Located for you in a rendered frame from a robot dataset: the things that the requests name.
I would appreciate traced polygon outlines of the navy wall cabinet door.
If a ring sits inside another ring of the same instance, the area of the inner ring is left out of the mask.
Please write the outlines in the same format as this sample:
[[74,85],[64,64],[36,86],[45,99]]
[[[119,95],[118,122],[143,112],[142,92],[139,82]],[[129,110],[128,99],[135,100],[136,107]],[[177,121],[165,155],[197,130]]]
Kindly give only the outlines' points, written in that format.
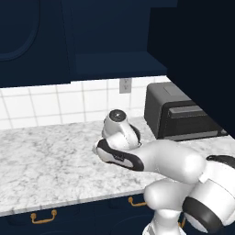
[[69,77],[62,0],[0,0],[0,88]]

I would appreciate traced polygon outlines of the grey wall outlet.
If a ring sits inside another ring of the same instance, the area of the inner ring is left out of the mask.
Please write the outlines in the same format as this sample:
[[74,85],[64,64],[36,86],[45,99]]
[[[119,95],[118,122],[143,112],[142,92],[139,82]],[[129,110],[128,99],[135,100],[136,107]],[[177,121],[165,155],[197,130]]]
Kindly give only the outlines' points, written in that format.
[[132,79],[131,78],[121,78],[119,80],[119,92],[121,94],[129,94],[131,92]]

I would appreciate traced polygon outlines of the tall navy cabinet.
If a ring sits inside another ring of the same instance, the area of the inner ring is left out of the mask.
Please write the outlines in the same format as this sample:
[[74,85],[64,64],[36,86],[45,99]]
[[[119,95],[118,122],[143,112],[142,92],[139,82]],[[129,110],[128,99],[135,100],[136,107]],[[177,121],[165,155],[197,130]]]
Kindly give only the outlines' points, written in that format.
[[235,0],[178,0],[151,9],[148,53],[235,138]]

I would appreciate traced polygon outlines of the navy drawer front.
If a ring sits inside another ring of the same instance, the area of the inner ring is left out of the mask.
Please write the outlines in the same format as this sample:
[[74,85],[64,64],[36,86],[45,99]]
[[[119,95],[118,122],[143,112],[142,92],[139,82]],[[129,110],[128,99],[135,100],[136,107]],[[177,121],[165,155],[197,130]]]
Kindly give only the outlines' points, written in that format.
[[95,235],[91,203],[0,217],[0,235]]
[[147,206],[132,206],[129,196],[96,201],[95,235],[142,235],[153,214]]

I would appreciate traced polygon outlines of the navy wall cabinet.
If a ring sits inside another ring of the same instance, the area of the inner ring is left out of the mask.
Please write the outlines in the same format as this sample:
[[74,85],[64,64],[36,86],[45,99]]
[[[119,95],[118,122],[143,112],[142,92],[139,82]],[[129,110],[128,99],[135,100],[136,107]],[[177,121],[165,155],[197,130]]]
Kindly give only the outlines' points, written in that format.
[[156,0],[62,0],[74,81],[165,75],[147,52]]

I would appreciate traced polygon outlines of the black toaster oven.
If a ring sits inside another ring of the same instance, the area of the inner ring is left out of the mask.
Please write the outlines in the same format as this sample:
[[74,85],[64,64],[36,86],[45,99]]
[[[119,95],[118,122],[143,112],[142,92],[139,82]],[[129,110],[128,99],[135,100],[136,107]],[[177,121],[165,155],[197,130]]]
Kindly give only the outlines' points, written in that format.
[[144,118],[159,140],[196,140],[228,135],[172,82],[147,85]]

